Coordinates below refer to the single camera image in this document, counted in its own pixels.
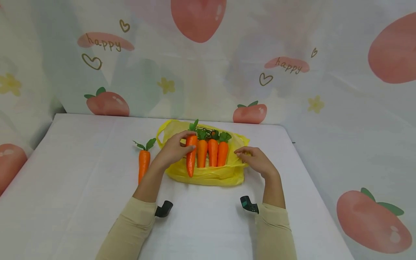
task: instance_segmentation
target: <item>hand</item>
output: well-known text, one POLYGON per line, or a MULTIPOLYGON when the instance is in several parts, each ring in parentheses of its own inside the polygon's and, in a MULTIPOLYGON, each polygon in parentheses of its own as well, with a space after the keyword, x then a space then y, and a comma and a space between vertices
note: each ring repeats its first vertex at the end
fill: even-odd
POLYGON ((185 144, 181 143, 181 140, 186 139, 189 135, 196 135, 196 132, 182 131, 169 138, 166 141, 165 146, 153 160, 152 164, 167 169, 171 164, 179 161, 187 153, 193 151, 196 148, 195 145, 185 147, 185 144))
POLYGON ((243 161, 247 162, 253 170, 260 173, 264 179, 279 176, 279 172, 267 156, 257 147, 244 146, 234 151, 243 161))

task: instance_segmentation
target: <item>yellow plastic bag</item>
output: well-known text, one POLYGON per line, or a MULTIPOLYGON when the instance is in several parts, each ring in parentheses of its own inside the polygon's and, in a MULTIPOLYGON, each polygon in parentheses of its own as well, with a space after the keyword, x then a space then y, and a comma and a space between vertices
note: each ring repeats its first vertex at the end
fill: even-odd
MULTIPOLYGON (((218 130, 222 132, 224 130, 218 129, 212 126, 198 124, 198 126, 205 127, 207 129, 218 130)), ((166 141, 174 134, 187 130, 189 128, 189 122, 181 122, 178 120, 168 120, 160 126, 157 132, 157 142, 159 147, 162 148, 166 141), (163 142, 159 140, 159 135, 163 132, 163 142)), ((172 164, 167 170, 166 174, 172 179, 184 183, 199 184, 199 185, 212 185, 212 186, 235 186, 244 182, 243 168, 247 166, 234 154, 234 151, 242 146, 247 146, 250 141, 245 136, 228 132, 231 135, 231 139, 228 141, 228 158, 227 164, 222 167, 205 167, 197 168, 195 163, 195 171, 193 177, 188 176, 186 171, 186 158, 182 158, 179 162, 172 164)))

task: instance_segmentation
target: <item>heart outline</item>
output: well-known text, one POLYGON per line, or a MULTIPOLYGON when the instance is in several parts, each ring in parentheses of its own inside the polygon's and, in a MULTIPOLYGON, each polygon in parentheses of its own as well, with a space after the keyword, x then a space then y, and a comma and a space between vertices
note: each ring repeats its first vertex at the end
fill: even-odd
POLYGON ((130 30, 130 24, 129 23, 125 23, 123 21, 123 19, 120 19, 119 24, 120 24, 121 30, 123 32, 128 32, 130 30))
POLYGON ((318 53, 318 50, 316 48, 313 49, 311 58, 315 57, 315 55, 318 53))
POLYGON ((94 57, 94 58, 90 58, 87 54, 85 54, 85 53, 83 53, 82 55, 81 55, 81 58, 82 58, 82 60, 85 62, 85 64, 87 64, 90 68, 92 68, 92 69, 94 69, 94 70, 100 70, 101 69, 101 66, 103 65, 103 62, 101 61, 101 59, 100 58, 98 58, 98 57, 94 57), (85 60, 85 57, 87 57, 88 59, 89 59, 89 61, 90 62, 94 62, 96 59, 98 60, 98 61, 100 61, 100 65, 98 66, 98 68, 95 68, 95 67, 93 67, 91 64, 89 64, 86 60, 85 60))
POLYGON ((259 77, 259 83, 260 83, 260 85, 262 85, 263 87, 264 87, 265 85, 269 84, 272 80, 273 80, 273 76, 272 76, 272 75, 269 75, 269 76, 267 76, 267 77, 266 77, 266 75, 264 74, 264 72, 262 72, 262 74, 260 74, 260 77, 259 77), (263 83, 261 82, 261 81, 262 81, 261 76, 263 76, 263 80, 266 80, 267 78, 270 78, 270 80, 269 80, 267 83, 263 84, 263 83))

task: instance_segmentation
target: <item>orange carrot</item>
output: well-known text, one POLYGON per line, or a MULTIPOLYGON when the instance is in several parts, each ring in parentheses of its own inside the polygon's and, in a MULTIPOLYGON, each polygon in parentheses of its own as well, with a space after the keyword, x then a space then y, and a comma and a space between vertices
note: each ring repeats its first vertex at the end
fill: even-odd
MULTIPOLYGON (((198 125, 198 119, 195 120, 193 124, 189 124, 189 130, 195 131, 196 126, 198 125)), ((198 138, 196 136, 188 136, 186 138, 185 146, 190 145, 197 145, 198 138)), ((195 168, 195 157, 196 157, 196 149, 193 149, 191 152, 186 154, 186 171, 188 172, 189 177, 193 177, 193 169, 195 168)))
POLYGON ((217 167, 217 159, 218 159, 217 140, 210 139, 208 141, 208 156, 209 156, 209 166, 217 167))
POLYGON ((207 132, 204 129, 197 129, 196 133, 199 139, 197 146, 197 167, 205 168, 205 162, 208 152, 208 143, 205 140, 205 138, 207 137, 207 132))
POLYGON ((144 174, 147 172, 150 164, 150 153, 145 150, 141 150, 139 153, 139 184, 144 174))
POLYGON ((228 157, 228 140, 231 139, 231 135, 227 132, 220 134, 220 145, 218 146, 218 163, 217 166, 224 166, 228 157))
POLYGON ((156 138, 150 139, 147 142, 146 147, 144 147, 144 145, 139 144, 135 141, 133 142, 137 145, 137 147, 142 149, 139 153, 139 184, 140 184, 141 179, 146 174, 147 169, 149 168, 149 164, 150 164, 149 149, 152 148, 153 145, 155 144, 156 138))

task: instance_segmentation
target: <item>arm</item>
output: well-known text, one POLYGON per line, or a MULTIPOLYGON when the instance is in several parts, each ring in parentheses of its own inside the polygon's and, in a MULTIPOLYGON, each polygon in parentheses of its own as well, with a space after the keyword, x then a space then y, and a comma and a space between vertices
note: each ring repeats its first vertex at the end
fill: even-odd
POLYGON ((182 147, 181 139, 189 134, 195 133, 183 131, 166 142, 102 243, 96 260, 137 260, 155 221, 163 173, 195 149, 195 146, 182 147))
POLYGON ((259 148, 242 147, 235 153, 265 179, 263 204, 259 205, 259 214, 256 216, 256 259, 296 260, 279 172, 259 148))

